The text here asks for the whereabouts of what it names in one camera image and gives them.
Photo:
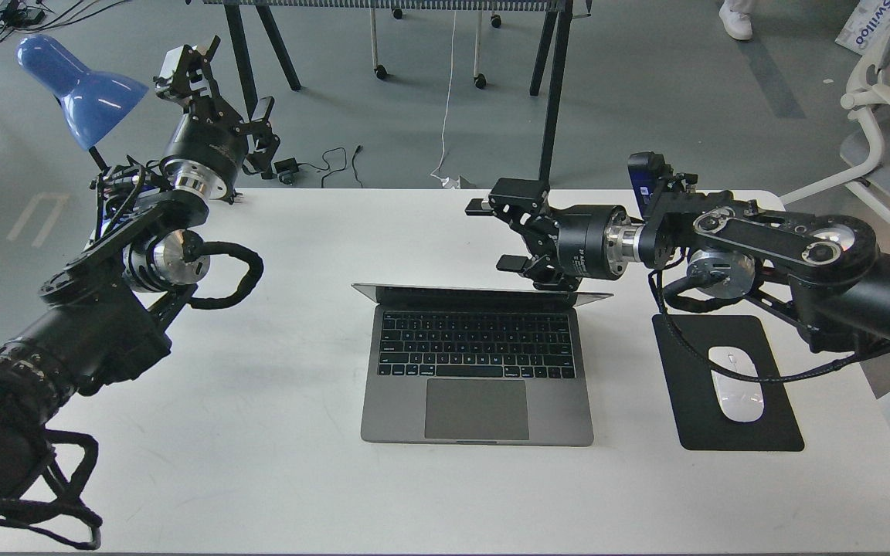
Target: white cable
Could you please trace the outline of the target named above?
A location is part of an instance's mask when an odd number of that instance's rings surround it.
[[[438,166],[435,167],[434,170],[431,170],[431,173],[428,174],[433,178],[438,178],[438,181],[442,183],[442,186],[445,185],[447,179],[442,179],[441,176],[437,174],[438,170],[442,168],[442,163],[445,162],[445,123],[448,122],[448,105],[452,100],[452,76],[455,74],[455,27],[456,22],[459,21],[459,12],[455,11],[452,14],[452,49],[449,52],[449,70],[448,70],[448,95],[445,97],[445,117],[442,119],[442,158],[438,159]]]

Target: black table leg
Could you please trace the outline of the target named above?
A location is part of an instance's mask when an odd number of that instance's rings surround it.
[[[538,179],[542,181],[548,181],[552,171],[555,126],[559,120],[559,103],[562,102],[562,78],[565,76],[571,24],[572,0],[566,0],[565,11],[559,13],[558,28],[555,30],[555,55],[552,59],[552,77],[548,84],[548,113],[545,116],[545,134],[541,143],[541,168],[538,170]]]
[[[253,81],[253,68],[250,64],[250,46],[246,43],[246,32],[243,28],[243,16],[237,5],[226,5],[226,21],[229,23],[229,37],[233,40],[233,52],[236,53],[236,69],[239,70],[239,84],[243,86],[243,99],[246,101],[246,115],[252,116],[256,110],[256,82]]]
[[[297,78],[297,71],[294,71],[294,64],[290,62],[287,47],[284,46],[284,39],[280,36],[280,29],[277,28],[277,22],[273,19],[270,8],[268,6],[257,6],[256,10],[260,15],[260,21],[263,22],[263,29],[266,29],[266,36],[269,36],[270,43],[273,45],[273,52],[277,54],[280,67],[284,68],[284,75],[287,77],[287,84],[290,85],[290,90],[300,91],[301,81]]]
[[[534,73],[531,75],[532,97],[538,96],[541,89],[541,78],[545,75],[545,63],[548,61],[548,48],[552,45],[552,34],[555,32],[555,18],[558,13],[546,12],[545,24],[541,27],[541,41],[538,42],[538,56],[534,59]]]

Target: laptop screen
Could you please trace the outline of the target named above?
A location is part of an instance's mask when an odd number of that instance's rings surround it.
[[[612,294],[522,290],[454,289],[389,284],[353,284],[376,303],[391,307],[448,307],[477,310],[568,310]]]

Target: laptop keyboard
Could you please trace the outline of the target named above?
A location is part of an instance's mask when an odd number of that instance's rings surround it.
[[[378,373],[474,378],[576,377],[565,314],[384,313]]]

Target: laptop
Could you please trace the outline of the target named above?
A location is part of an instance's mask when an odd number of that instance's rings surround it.
[[[573,308],[612,294],[352,286],[377,303],[363,440],[593,444]]]

